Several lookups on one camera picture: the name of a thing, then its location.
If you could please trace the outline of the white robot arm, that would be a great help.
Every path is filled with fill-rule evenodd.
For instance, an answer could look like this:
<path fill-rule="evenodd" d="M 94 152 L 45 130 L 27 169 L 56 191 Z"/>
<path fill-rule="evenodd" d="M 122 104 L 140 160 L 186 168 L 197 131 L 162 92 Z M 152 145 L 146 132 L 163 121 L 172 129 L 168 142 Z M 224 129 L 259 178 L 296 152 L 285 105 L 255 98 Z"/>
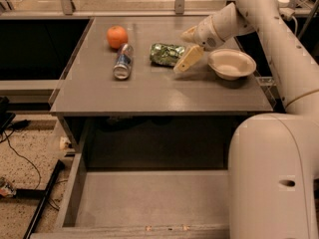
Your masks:
<path fill-rule="evenodd" d="M 234 0 L 182 34 L 207 51 L 256 32 L 284 106 L 245 120 L 228 155 L 230 239 L 318 239 L 319 66 L 277 0 Z"/>

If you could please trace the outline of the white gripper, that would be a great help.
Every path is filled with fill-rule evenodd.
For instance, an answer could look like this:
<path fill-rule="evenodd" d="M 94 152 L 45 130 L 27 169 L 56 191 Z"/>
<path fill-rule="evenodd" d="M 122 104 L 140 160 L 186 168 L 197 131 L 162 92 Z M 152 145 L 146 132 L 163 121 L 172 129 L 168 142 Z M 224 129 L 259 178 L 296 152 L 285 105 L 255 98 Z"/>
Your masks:
<path fill-rule="evenodd" d="M 211 16 L 204 18 L 196 27 L 193 26 L 182 32 L 180 38 L 185 42 L 196 43 L 197 45 L 189 46 L 185 49 L 173 68 L 177 74 L 186 72 L 197 63 L 202 58 L 204 49 L 212 51 L 220 45 L 220 39 L 213 27 Z"/>

